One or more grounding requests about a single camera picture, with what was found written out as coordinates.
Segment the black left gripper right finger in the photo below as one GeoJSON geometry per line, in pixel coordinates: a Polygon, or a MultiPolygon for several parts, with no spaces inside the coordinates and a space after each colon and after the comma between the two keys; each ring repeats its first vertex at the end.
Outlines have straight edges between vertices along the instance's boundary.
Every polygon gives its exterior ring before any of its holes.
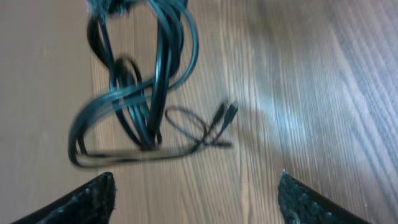
{"type": "Polygon", "coordinates": [[[332,202],[286,171],[278,184],[278,203],[285,223],[299,224],[369,224],[332,202]]]}

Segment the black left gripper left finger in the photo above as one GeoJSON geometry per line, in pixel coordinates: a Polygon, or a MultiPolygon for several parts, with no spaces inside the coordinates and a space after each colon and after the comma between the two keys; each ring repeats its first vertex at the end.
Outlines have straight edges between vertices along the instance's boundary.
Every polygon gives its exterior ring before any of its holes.
{"type": "Polygon", "coordinates": [[[104,172],[14,224],[108,224],[115,207],[112,172],[104,172]]]}

